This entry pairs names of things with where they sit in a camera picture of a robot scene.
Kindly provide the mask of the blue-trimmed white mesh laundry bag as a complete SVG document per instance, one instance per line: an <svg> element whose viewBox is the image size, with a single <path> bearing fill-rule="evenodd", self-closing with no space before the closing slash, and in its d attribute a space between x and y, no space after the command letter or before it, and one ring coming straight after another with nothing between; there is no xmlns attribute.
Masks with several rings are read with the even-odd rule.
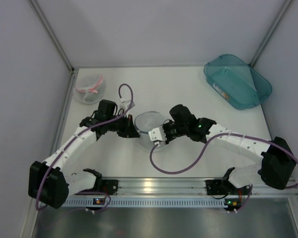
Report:
<svg viewBox="0 0 298 238"><path fill-rule="evenodd" d="M140 135L137 142L143 150L150 152L154 146L154 143L150 140L149 131L159 127L166 121L168 121L168 118L165 115L155 111L144 112L135 118L135 129Z"/></svg>

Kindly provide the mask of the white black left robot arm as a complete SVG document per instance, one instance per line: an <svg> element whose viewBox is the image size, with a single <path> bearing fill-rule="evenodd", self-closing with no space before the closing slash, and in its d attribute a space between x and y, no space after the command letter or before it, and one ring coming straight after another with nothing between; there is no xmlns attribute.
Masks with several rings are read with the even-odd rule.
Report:
<svg viewBox="0 0 298 238"><path fill-rule="evenodd" d="M35 161L29 170L28 195L36 203L58 209L66 199L80 192L104 191L102 174L94 169L71 173L71 166L83 152L107 132L121 138L138 138L133 116L128 109L119 115L115 102L101 100L98 109L84 118L70 139L43 162Z"/></svg>

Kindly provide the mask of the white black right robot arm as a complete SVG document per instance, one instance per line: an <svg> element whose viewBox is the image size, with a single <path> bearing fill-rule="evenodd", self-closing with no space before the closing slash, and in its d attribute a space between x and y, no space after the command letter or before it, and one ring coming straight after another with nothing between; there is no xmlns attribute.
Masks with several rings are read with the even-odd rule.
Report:
<svg viewBox="0 0 298 238"><path fill-rule="evenodd" d="M232 167L223 176L229 187L265 184L283 190L297 165L286 140L275 137L265 140L238 134L208 118L197 118L189 109L176 105L169 111L172 120L163 125L166 143L187 136L192 141L215 145L250 159L253 164Z"/></svg>

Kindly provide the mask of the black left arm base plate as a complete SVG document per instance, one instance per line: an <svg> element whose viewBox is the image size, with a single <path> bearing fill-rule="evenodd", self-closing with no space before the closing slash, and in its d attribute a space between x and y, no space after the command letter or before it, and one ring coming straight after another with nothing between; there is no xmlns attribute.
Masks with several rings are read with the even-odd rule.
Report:
<svg viewBox="0 0 298 238"><path fill-rule="evenodd" d="M98 178L93 188L88 191L103 192L108 195L115 195L118 191L119 181L116 179L100 179Z"/></svg>

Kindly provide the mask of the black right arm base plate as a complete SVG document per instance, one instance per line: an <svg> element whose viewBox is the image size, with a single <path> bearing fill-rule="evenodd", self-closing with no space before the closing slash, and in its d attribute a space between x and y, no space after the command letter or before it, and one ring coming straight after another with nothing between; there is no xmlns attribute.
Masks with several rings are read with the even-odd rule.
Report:
<svg viewBox="0 0 298 238"><path fill-rule="evenodd" d="M206 190L209 196L225 196L225 195L248 195L250 186L237 188L229 181L222 179L206 180Z"/></svg>

